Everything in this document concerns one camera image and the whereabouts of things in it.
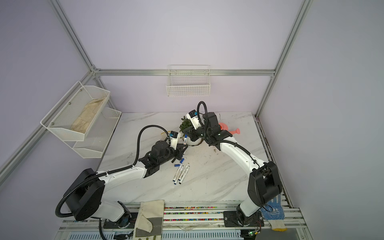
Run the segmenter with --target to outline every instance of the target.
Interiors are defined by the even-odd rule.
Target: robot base
[[[134,229],[135,228],[135,223],[137,219],[137,212],[131,212],[131,220],[129,221],[129,225],[125,229]],[[105,221],[103,229],[116,229],[119,228],[117,222],[112,222],[112,221]]]
[[[224,226],[226,227],[242,227],[239,224],[239,218],[237,217],[236,211],[225,211],[224,215]],[[263,216],[260,211],[255,212],[251,216],[250,223],[244,227],[259,227],[264,226]]]

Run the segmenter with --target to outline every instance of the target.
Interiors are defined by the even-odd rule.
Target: white marble surface
[[[139,131],[146,125],[156,124],[167,131],[180,131],[179,125],[185,113],[123,113],[98,170],[122,167],[134,161]],[[218,121],[228,125],[230,131],[239,128],[241,134],[234,134],[240,145],[256,157],[267,161],[251,112],[216,113]],[[139,158],[161,140],[162,130],[144,130],[140,141]],[[188,147],[184,163],[190,169],[182,184],[174,185],[176,172],[174,164],[168,161],[150,177],[121,184],[104,196],[110,200],[136,203],[164,199],[166,202],[233,201],[247,197],[248,175],[229,156],[203,142]]]

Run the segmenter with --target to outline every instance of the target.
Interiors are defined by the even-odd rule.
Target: metal track
[[[100,88],[105,89],[105,90],[108,90],[108,89],[105,87],[105,85],[104,85],[103,81],[101,80],[100,76],[94,76],[94,79],[95,79],[95,81],[98,83],[98,85],[99,85]],[[113,102],[112,102],[111,97],[109,97],[108,103],[110,104],[111,108],[117,110],[115,104],[113,104]]]
[[[282,194],[282,207],[285,214],[284,224],[287,228],[307,228],[300,209],[287,206],[284,194]],[[166,203],[164,209],[163,230],[218,230],[224,227],[223,212],[235,211],[237,204],[221,204],[219,206],[206,206],[196,208],[196,204],[190,203],[190,207],[178,207],[169,209],[170,206],[180,206]],[[131,212],[138,212],[140,205],[127,205]],[[263,228],[271,228],[268,221],[264,220]],[[98,220],[88,219],[77,222],[73,217],[63,221],[60,232],[88,232],[98,227]],[[224,229],[247,229],[242,227],[226,227]],[[118,231],[118,229],[105,229],[104,231]]]
[[[169,69],[100,69],[95,71],[97,76],[168,76]],[[274,76],[275,71],[271,69],[210,69],[210,76]]]
[[[283,66],[283,64],[284,64],[284,62],[288,56],[289,51],[291,50],[293,42],[295,41],[295,38],[296,38],[297,33],[300,29],[300,26],[303,23],[303,20],[304,20],[305,16],[307,15],[311,4],[312,4],[312,0],[304,0],[303,3],[301,4],[300,11],[297,14],[297,17],[296,17],[296,20],[292,26],[291,32],[287,38],[287,41],[285,42],[283,51],[281,52],[279,60],[277,61],[276,68],[275,68],[275,75],[271,77],[269,84],[268,84],[268,86],[264,92],[262,101],[260,102],[260,105],[257,108],[256,117],[260,116],[260,114],[264,108],[264,105],[265,105],[270,93],[272,92],[272,88],[276,83],[277,77],[278,77],[278,75],[281,71],[281,68],[282,68],[282,66]]]
[[[84,46],[82,45],[80,38],[77,36],[76,31],[74,27],[72,26],[67,14],[64,11],[63,6],[61,5],[59,0],[50,0],[51,6],[59,19],[61,25],[63,26],[64,30],[70,37],[72,43],[74,44],[76,50],[82,57],[84,63],[87,65],[89,71],[96,70],[95,66],[92,64],[91,59],[89,58],[87,52],[85,51]]]
[[[264,146],[264,149],[265,149],[265,153],[266,153],[266,155],[268,157],[268,160],[272,161],[273,163],[275,163],[277,168],[278,168],[279,166],[276,163],[275,158],[273,157],[272,150],[271,150],[271,148],[269,146],[268,140],[266,139],[266,136],[265,136],[263,127],[261,125],[260,119],[256,117],[254,120],[255,120],[255,123],[256,123],[257,131],[259,132],[260,139],[261,139],[261,141],[263,143],[263,146]],[[284,184],[283,178],[281,177],[280,171],[279,171],[279,177],[281,179],[281,183],[283,184],[283,191],[284,191],[285,200],[286,200],[286,202],[287,202],[289,207],[293,207],[291,199],[289,198],[289,195],[286,192],[285,184]]]

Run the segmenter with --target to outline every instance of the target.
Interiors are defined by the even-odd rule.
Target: wire mesh basket
[[[82,158],[101,158],[120,116],[120,111],[105,107],[86,139],[76,142],[71,148]]]
[[[107,104],[109,95],[110,92],[105,89],[81,85],[48,126],[41,124],[62,141],[84,141],[93,124],[95,124],[95,120]],[[78,117],[82,114],[85,106],[94,99],[99,99],[97,108],[87,115],[86,120],[79,120]],[[81,130],[74,130],[73,124],[75,121],[85,122]]]
[[[209,96],[210,91],[209,69],[169,70],[168,96]]]

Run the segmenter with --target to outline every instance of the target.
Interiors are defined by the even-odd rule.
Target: aluminum frame
[[[74,44],[76,50],[79,52],[82,57],[85,65],[87,65],[90,72],[96,70],[96,67],[93,65],[91,59],[89,58],[87,52],[85,51],[84,46],[82,45],[80,38],[77,36],[74,27],[72,26],[67,14],[64,11],[63,6],[59,0],[49,0],[57,18],[59,19],[61,25],[63,26],[65,32],[68,34],[72,43]]]
[[[255,120],[256,128],[257,128],[257,131],[259,133],[260,139],[261,139],[261,141],[263,143],[263,146],[264,146],[264,149],[265,149],[265,154],[266,154],[268,160],[273,162],[274,164],[276,164],[277,168],[279,168],[278,163],[275,161],[275,158],[273,157],[272,150],[271,150],[271,148],[269,146],[268,140],[266,139],[266,136],[265,136],[262,124],[260,122],[260,119],[256,117],[254,120]],[[286,191],[284,181],[281,181],[281,184],[283,185],[283,191],[284,191],[285,199],[288,202],[288,205],[290,207],[294,207],[292,205],[292,201],[291,201],[291,199],[290,199],[290,197],[289,197],[289,195],[288,195],[288,193]]]
[[[287,41],[285,42],[285,45],[283,47],[283,51],[281,52],[281,55],[279,57],[279,60],[277,61],[276,67],[275,67],[275,74],[271,77],[269,84],[264,92],[263,98],[259,104],[259,107],[257,108],[256,117],[260,117],[261,112],[263,111],[263,108],[265,106],[265,103],[272,92],[272,88],[276,83],[277,77],[279,76],[279,73],[281,71],[281,68],[284,65],[284,62],[289,54],[289,51],[292,48],[292,45],[296,39],[297,33],[299,32],[300,26],[302,25],[305,16],[308,13],[308,10],[312,4],[313,0],[304,0],[301,4],[300,11],[296,16],[295,22],[292,26],[292,29],[288,35]]]
[[[98,76],[168,76],[169,69],[100,69],[95,71]],[[210,76],[274,76],[273,69],[210,69]]]

